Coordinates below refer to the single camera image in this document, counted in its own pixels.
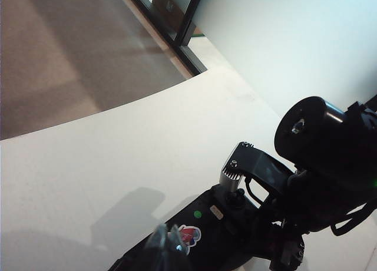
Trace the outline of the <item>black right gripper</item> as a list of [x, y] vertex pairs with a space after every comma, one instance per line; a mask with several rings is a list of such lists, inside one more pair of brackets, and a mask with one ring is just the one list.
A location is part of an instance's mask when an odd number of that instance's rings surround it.
[[296, 167], [293, 173], [279, 160], [248, 142], [240, 142], [220, 170], [224, 195], [236, 195], [245, 181], [247, 193], [255, 181], [274, 199], [276, 216], [304, 232], [330, 227], [347, 233], [376, 210], [374, 151], [283, 152]]

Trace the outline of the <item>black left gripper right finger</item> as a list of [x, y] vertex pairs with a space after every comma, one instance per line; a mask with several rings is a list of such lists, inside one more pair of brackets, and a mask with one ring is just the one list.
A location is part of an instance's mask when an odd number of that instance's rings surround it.
[[168, 259], [166, 270], [192, 270], [187, 257], [187, 246], [181, 239], [178, 226], [174, 224], [167, 234]]

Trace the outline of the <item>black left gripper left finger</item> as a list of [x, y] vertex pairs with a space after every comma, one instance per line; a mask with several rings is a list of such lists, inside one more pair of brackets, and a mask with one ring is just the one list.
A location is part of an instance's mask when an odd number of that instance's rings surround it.
[[166, 259], [167, 226], [159, 224], [148, 238], [144, 248], [144, 270], [164, 270]]

